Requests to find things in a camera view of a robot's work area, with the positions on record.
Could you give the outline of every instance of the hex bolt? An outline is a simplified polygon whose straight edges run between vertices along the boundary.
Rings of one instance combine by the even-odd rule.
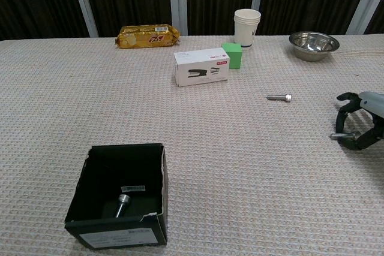
[[[352,131],[351,133],[332,133],[329,137],[333,140],[339,138],[348,138],[352,140],[356,140],[359,138],[361,133],[359,131]]]
[[[131,197],[125,194],[120,194],[119,196],[119,206],[116,210],[115,218],[120,217],[123,213],[125,208],[130,204]]]
[[[285,95],[267,95],[266,99],[268,100],[282,100],[285,102],[290,102],[292,100],[291,94],[285,94]]]

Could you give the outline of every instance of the textured fabric surface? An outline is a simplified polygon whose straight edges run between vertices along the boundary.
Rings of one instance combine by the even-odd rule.
[[[1,255],[383,255],[384,141],[342,148],[343,92],[384,93],[384,35],[337,36],[317,63],[256,37],[230,79],[178,88],[178,46],[113,38],[20,40],[0,58]],[[267,94],[292,93],[293,101]],[[365,131],[367,113],[347,129]],[[165,145],[167,246],[91,251],[64,218],[92,145]]]

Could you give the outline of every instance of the black box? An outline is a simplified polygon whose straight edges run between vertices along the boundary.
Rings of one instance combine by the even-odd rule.
[[[120,194],[131,197],[115,218]],[[65,229],[91,249],[167,243],[168,176],[164,146],[93,146],[85,160]]]

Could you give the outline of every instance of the stainless steel bowl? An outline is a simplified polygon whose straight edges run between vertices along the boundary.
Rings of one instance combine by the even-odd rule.
[[[297,58],[316,62],[340,47],[339,42],[326,34],[312,31],[295,32],[289,37]]]

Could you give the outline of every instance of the white paper cup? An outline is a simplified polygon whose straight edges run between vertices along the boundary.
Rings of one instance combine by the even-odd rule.
[[[239,9],[233,17],[235,21],[235,43],[240,43],[243,50],[248,50],[253,44],[257,25],[261,14],[253,9]]]

